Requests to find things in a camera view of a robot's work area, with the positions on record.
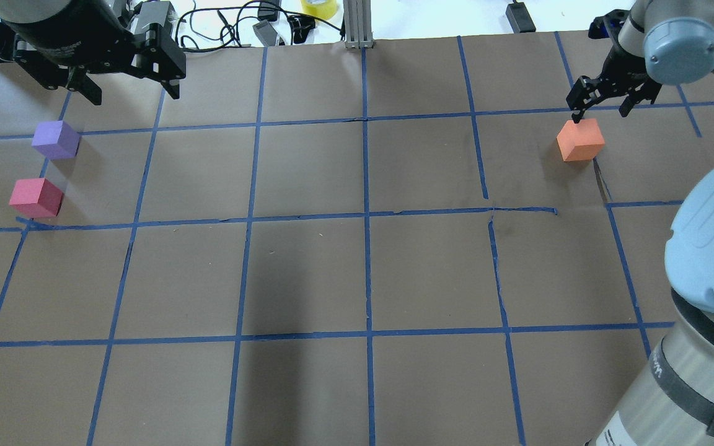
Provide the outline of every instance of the power adapter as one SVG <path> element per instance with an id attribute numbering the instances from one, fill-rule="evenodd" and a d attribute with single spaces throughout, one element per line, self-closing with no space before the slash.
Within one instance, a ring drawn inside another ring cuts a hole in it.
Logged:
<path id="1" fill-rule="evenodd" d="M 527 6 L 523 2 L 513 2 L 506 6 L 506 17 L 508 23 L 514 33 L 534 33 L 536 25 L 533 25 L 533 19 L 527 12 Z"/>

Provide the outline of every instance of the pink cube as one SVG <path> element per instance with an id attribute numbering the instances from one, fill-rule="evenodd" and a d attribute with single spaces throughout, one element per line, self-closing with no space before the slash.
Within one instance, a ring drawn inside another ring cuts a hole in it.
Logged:
<path id="1" fill-rule="evenodd" d="M 15 181 L 9 205 L 29 218 L 56 217 L 63 193 L 46 178 Z"/>
<path id="2" fill-rule="evenodd" d="M 73 158 L 79 150 L 79 133 L 65 121 L 48 121 L 37 125 L 32 147 L 49 160 Z"/>

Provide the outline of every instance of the orange cube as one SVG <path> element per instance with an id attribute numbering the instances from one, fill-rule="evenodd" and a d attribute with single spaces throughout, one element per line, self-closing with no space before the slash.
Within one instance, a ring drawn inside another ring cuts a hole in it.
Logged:
<path id="1" fill-rule="evenodd" d="M 604 138 L 596 119 L 583 119 L 580 124 L 567 121 L 557 139 L 564 161 L 593 160 L 604 147 Z"/>

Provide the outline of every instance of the red cube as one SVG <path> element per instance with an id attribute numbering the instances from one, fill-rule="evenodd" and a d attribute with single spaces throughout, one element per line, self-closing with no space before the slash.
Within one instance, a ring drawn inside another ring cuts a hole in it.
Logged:
<path id="1" fill-rule="evenodd" d="M 9 205 L 29 218 L 56 217 L 63 192 L 46 178 L 15 181 Z"/>

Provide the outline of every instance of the black connector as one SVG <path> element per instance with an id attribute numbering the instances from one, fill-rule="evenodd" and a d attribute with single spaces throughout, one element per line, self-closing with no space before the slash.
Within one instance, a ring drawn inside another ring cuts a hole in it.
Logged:
<path id="1" fill-rule="evenodd" d="M 277 22 L 278 14 L 280 14 L 277 8 L 280 8 L 280 0 L 266 0 L 266 2 L 261 2 L 260 8 L 258 8 L 258 20 Z"/>
<path id="2" fill-rule="evenodd" d="M 534 33 L 536 25 L 523 2 L 513 2 L 506 8 L 506 17 L 514 33 Z"/>

